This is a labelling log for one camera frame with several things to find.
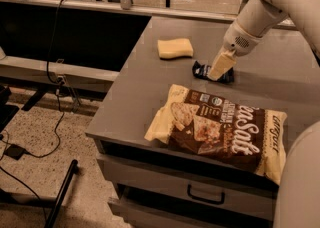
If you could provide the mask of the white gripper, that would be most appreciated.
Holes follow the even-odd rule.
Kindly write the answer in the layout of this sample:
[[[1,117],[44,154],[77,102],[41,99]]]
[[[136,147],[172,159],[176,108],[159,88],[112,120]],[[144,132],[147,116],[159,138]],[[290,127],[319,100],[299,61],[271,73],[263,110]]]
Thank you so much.
[[[223,47],[213,60],[208,78],[213,81],[220,79],[236,64],[235,55],[249,54],[260,42],[260,37],[252,36],[234,21],[224,35]]]

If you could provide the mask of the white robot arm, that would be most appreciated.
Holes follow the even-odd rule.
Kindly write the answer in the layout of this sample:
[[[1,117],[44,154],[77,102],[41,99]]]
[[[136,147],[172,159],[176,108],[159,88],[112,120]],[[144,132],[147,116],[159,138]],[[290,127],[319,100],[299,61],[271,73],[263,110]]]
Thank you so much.
[[[320,0],[249,0],[228,28],[208,77],[219,79],[273,26],[289,18],[320,58]],[[291,146],[278,191],[273,228],[320,228],[320,122]]]

